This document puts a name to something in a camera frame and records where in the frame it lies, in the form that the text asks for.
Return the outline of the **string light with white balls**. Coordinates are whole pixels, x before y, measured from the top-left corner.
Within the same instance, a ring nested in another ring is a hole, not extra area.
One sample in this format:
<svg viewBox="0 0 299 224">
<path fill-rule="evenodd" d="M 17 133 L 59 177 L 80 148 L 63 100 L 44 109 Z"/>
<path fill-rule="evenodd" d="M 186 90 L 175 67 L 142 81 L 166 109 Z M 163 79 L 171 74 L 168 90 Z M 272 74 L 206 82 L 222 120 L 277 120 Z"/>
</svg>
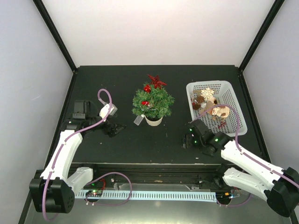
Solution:
<svg viewBox="0 0 299 224">
<path fill-rule="evenodd" d="M 145 119 L 147 124 L 150 126 L 158 126 L 161 124 L 163 115 L 158 113 L 158 109 L 153 106 L 150 102 L 149 106 L 146 105 L 135 105 L 132 109 L 133 114 L 136 115 L 134 123 L 139 126 Z"/>
</svg>

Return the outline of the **small green christmas tree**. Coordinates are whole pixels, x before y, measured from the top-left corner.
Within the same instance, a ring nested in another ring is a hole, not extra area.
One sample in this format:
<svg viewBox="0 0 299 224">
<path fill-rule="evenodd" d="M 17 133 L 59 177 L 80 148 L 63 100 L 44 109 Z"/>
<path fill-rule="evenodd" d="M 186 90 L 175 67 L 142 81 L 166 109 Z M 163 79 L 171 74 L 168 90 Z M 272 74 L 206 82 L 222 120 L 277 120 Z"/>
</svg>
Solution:
<svg viewBox="0 0 299 224">
<path fill-rule="evenodd" d="M 133 107 L 140 105 L 142 101 L 149 101 L 155 108 L 158 109 L 158 113 L 166 116 L 171 116 L 171 107 L 175 102 L 175 98 L 169 94 L 164 87 L 162 89 L 154 88 L 151 86 L 151 93 L 147 93 L 143 90 L 144 86 L 149 83 L 145 83 L 141 89 L 138 89 L 133 97 Z"/>
</svg>

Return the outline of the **red gift box ornament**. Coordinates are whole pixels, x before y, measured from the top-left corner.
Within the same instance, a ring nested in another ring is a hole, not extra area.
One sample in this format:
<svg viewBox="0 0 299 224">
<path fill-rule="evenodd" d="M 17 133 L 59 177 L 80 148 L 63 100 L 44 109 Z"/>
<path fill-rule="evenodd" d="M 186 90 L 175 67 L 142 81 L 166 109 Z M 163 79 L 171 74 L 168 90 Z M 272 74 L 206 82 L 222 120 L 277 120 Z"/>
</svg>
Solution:
<svg viewBox="0 0 299 224">
<path fill-rule="evenodd" d="M 149 84 L 145 85 L 143 90 L 147 93 L 151 93 L 151 86 Z"/>
</svg>

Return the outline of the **red star ornament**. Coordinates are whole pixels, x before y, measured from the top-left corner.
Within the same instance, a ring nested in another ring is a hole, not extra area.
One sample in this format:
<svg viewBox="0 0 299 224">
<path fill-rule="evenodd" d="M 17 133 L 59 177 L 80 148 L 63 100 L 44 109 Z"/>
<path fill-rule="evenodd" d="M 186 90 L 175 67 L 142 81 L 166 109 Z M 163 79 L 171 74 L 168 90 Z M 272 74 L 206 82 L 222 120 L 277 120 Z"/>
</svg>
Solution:
<svg viewBox="0 0 299 224">
<path fill-rule="evenodd" d="M 154 86 L 154 88 L 162 89 L 163 86 L 166 86 L 167 84 L 162 82 L 159 78 L 159 75 L 156 75 L 155 77 L 148 75 L 148 77 L 151 79 L 151 85 Z"/>
</svg>

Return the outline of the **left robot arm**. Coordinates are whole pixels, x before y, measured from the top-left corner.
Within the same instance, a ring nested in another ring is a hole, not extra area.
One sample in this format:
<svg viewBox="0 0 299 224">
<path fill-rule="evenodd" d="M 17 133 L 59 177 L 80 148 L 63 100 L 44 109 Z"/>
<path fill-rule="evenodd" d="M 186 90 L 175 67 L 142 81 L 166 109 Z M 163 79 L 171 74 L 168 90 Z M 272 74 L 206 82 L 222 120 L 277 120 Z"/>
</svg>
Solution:
<svg viewBox="0 0 299 224">
<path fill-rule="evenodd" d="M 115 136 L 125 126 L 111 123 L 117 111 L 112 103 L 104 103 L 96 116 L 91 115 L 91 102 L 77 100 L 74 111 L 62 127 L 59 142 L 45 170 L 29 184 L 29 191 L 37 212 L 69 213 L 74 205 L 75 195 L 86 186 L 96 186 L 100 174 L 89 167 L 80 167 L 69 175 L 74 155 L 88 132 L 102 129 L 105 135 Z"/>
</svg>

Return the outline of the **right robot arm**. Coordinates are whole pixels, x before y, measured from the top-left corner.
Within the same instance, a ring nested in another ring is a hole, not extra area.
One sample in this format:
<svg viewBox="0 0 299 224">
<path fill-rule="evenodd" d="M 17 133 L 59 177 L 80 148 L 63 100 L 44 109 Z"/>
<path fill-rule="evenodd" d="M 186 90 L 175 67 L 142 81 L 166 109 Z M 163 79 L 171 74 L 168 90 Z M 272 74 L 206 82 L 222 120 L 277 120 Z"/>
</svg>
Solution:
<svg viewBox="0 0 299 224">
<path fill-rule="evenodd" d="M 282 169 L 250 151 L 223 132 L 214 134 L 200 119 L 189 123 L 189 133 L 184 136 L 184 147 L 190 144 L 203 153 L 237 165 L 213 175 L 214 186 L 237 187 L 267 202 L 268 206 L 283 217 L 290 217 L 299 204 L 299 173 L 289 167 Z"/>
</svg>

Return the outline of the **pine cone ornament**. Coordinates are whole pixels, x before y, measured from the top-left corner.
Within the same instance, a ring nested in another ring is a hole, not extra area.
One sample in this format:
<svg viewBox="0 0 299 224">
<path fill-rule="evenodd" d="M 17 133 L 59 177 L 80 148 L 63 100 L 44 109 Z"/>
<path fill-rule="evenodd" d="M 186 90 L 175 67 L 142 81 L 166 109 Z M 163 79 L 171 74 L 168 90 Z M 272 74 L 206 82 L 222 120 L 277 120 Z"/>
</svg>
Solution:
<svg viewBox="0 0 299 224">
<path fill-rule="evenodd" d="M 192 99 L 192 108 L 194 110 L 198 110 L 201 108 L 201 105 L 205 102 L 205 98 L 202 95 L 198 95 L 197 97 Z"/>
</svg>

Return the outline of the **red berry sprig ornament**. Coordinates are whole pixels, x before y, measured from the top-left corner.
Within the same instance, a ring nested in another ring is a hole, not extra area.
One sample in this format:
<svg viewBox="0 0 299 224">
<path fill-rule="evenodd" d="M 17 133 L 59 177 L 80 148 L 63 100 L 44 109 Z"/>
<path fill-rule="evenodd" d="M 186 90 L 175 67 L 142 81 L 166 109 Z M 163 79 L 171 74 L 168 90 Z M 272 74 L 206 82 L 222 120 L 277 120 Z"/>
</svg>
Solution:
<svg viewBox="0 0 299 224">
<path fill-rule="evenodd" d="M 227 124 L 226 121 L 221 121 L 220 124 L 218 125 L 218 129 L 225 127 L 226 124 Z"/>
</svg>

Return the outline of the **white plastic basket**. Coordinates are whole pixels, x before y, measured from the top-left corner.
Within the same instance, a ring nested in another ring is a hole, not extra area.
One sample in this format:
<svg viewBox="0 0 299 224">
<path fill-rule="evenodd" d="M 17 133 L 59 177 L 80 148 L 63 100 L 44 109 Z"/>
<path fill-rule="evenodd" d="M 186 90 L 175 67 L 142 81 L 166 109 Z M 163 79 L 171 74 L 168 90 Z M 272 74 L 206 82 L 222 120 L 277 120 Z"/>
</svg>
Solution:
<svg viewBox="0 0 299 224">
<path fill-rule="evenodd" d="M 218 104 L 230 106 L 230 114 L 226 119 L 221 119 L 217 116 L 213 117 L 208 113 L 201 116 L 200 109 L 194 110 L 192 108 L 192 99 L 197 97 L 201 90 L 208 87 L 214 90 L 213 96 L 218 101 Z M 221 131 L 230 137 L 234 137 L 237 128 L 239 128 L 239 136 L 247 133 L 246 121 L 230 82 L 221 80 L 192 82 L 187 84 L 186 93 L 192 120 L 199 118 L 213 133 Z M 227 124 L 225 127 L 218 129 L 221 121 L 226 121 Z"/>
</svg>

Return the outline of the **right circuit board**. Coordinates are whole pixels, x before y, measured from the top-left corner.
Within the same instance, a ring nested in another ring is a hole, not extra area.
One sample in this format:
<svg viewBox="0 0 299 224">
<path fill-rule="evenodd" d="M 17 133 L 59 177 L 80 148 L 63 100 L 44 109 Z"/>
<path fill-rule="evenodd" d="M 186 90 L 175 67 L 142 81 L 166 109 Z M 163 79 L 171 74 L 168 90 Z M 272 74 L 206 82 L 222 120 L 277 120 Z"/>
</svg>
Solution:
<svg viewBox="0 0 299 224">
<path fill-rule="evenodd" d="M 216 198 L 217 199 L 232 199 L 235 197 L 239 197 L 241 195 L 241 192 L 238 189 L 232 189 L 230 191 L 225 191 L 225 192 L 218 192 L 216 193 Z"/>
</svg>

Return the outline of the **circuit board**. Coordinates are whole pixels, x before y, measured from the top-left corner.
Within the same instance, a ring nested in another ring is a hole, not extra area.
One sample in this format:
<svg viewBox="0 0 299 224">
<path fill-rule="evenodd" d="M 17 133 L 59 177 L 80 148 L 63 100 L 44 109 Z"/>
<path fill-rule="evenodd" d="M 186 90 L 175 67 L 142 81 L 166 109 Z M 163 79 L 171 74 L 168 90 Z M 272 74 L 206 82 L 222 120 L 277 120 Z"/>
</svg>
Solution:
<svg viewBox="0 0 299 224">
<path fill-rule="evenodd" d="M 103 191 L 102 190 L 90 190 L 86 193 L 86 197 L 101 197 L 102 196 Z"/>
<path fill-rule="evenodd" d="M 239 197 L 241 195 L 241 192 L 238 189 L 232 189 L 230 191 L 225 191 L 225 192 L 218 192 L 216 193 L 216 198 L 217 199 L 232 199 L 235 197 Z"/>
</svg>

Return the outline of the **left circuit board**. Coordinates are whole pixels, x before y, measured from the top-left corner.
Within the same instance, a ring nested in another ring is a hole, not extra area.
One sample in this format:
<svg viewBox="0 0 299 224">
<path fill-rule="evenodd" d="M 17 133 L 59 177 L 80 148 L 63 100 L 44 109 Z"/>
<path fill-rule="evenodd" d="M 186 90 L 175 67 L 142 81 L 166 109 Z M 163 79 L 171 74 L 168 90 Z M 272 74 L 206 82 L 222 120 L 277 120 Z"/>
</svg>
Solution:
<svg viewBox="0 0 299 224">
<path fill-rule="evenodd" d="M 86 193 L 86 197 L 101 197 L 102 196 L 103 191 L 102 190 L 90 190 Z"/>
</svg>

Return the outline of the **black frame post left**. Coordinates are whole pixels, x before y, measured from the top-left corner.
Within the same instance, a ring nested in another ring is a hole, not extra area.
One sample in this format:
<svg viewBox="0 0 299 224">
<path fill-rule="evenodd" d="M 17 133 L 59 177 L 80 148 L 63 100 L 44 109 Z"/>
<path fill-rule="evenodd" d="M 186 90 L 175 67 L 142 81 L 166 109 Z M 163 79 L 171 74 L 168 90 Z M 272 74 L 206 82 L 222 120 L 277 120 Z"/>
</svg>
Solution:
<svg viewBox="0 0 299 224">
<path fill-rule="evenodd" d="M 44 5 L 42 0 L 33 0 L 33 3 L 35 4 L 35 7 L 37 8 L 39 14 L 41 15 L 43 21 L 45 22 L 48 30 L 50 31 L 52 37 L 54 38 L 57 46 L 59 47 L 61 53 L 63 54 L 66 62 L 68 63 L 70 69 L 72 72 L 77 72 L 77 67 L 61 37 L 59 34 L 46 6 Z"/>
</svg>

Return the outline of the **black frame post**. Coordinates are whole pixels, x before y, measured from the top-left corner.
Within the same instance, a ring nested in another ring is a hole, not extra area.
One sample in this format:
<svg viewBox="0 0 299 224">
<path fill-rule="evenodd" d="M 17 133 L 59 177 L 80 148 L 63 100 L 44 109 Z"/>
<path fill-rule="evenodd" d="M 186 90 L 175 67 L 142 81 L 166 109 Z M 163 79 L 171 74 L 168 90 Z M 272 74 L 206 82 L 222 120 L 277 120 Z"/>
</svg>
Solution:
<svg viewBox="0 0 299 224">
<path fill-rule="evenodd" d="M 264 38 L 265 34 L 267 33 L 268 29 L 270 28 L 272 22 L 274 21 L 275 17 L 277 16 L 278 12 L 280 11 L 284 2 L 285 2 L 285 0 L 275 0 L 274 3 L 272 4 L 269 12 L 267 13 L 261 27 L 259 28 L 253 42 L 251 43 L 245 57 L 243 58 L 240 66 L 239 66 L 240 72 L 245 71 L 247 65 L 249 64 L 250 60 L 252 59 L 255 51 L 257 50 L 259 44 L 261 43 L 261 41 Z"/>
<path fill-rule="evenodd" d="M 42 0 L 33 0 L 33 3 L 35 4 L 35 7 L 37 8 L 39 14 L 41 15 L 43 21 L 45 22 L 48 30 L 50 31 L 52 37 L 54 38 L 57 46 L 59 47 L 61 53 L 63 54 L 66 62 L 68 63 L 70 69 L 72 72 L 77 72 L 77 67 L 61 37 L 59 34 L 46 6 L 44 5 Z"/>
</svg>

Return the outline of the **black frame post right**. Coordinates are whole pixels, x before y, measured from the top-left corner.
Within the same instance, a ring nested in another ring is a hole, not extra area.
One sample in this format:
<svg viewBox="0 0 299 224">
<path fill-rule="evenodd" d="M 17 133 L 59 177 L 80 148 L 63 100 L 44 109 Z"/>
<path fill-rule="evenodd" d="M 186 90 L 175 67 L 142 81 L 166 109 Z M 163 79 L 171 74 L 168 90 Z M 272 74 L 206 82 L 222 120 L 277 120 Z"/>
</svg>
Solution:
<svg viewBox="0 0 299 224">
<path fill-rule="evenodd" d="M 259 28 L 253 42 L 251 43 L 245 57 L 243 58 L 240 66 L 239 66 L 240 72 L 245 71 L 247 65 L 249 64 L 250 60 L 252 59 L 255 51 L 257 50 L 259 44 L 261 43 L 261 41 L 264 38 L 265 34 L 267 33 L 268 29 L 270 28 L 272 22 L 274 21 L 275 17 L 277 16 L 278 12 L 280 11 L 284 2 L 285 2 L 285 0 L 275 0 L 274 3 L 272 4 L 269 12 L 267 13 L 261 27 Z"/>
</svg>

